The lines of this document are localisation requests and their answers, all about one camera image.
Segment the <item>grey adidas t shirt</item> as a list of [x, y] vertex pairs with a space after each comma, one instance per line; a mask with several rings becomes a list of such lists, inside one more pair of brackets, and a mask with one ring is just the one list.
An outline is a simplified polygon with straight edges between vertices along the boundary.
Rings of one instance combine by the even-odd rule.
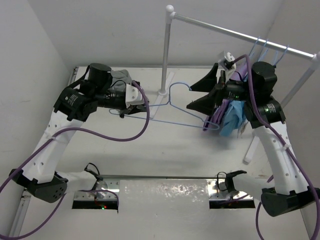
[[125, 96], [126, 86], [132, 85], [132, 78], [126, 69], [122, 70], [111, 70], [112, 83], [108, 89], [109, 93]]

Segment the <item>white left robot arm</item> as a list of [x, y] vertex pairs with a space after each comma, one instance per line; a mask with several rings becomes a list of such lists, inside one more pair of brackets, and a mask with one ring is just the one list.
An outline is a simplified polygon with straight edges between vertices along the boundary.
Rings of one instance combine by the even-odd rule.
[[114, 138], [82, 128], [90, 114], [98, 108], [118, 110], [120, 116], [145, 112], [150, 115], [149, 100], [140, 82], [125, 82], [116, 88], [112, 69], [101, 63], [91, 63], [85, 73], [62, 90], [56, 100], [49, 123], [32, 155], [9, 177], [32, 196], [54, 203], [70, 192], [98, 192], [103, 177], [85, 168], [81, 172], [58, 172], [56, 167], [76, 132], [85, 132], [115, 142], [139, 138], [147, 129], [129, 138]]

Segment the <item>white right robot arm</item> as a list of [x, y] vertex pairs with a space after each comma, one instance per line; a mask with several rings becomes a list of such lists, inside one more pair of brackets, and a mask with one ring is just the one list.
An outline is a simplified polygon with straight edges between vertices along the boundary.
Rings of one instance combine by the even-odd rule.
[[243, 191], [259, 200], [272, 217], [302, 209], [315, 201], [305, 177], [293, 162], [289, 146], [285, 115], [279, 102], [272, 97], [277, 82], [275, 67], [258, 61], [251, 67], [252, 80], [227, 80], [218, 64], [190, 88], [204, 92], [205, 96], [192, 101], [186, 107], [207, 116], [214, 113], [223, 100], [236, 100], [244, 104], [244, 115], [255, 135], [261, 141], [269, 161], [274, 183], [255, 179], [244, 170], [226, 174], [225, 189]]

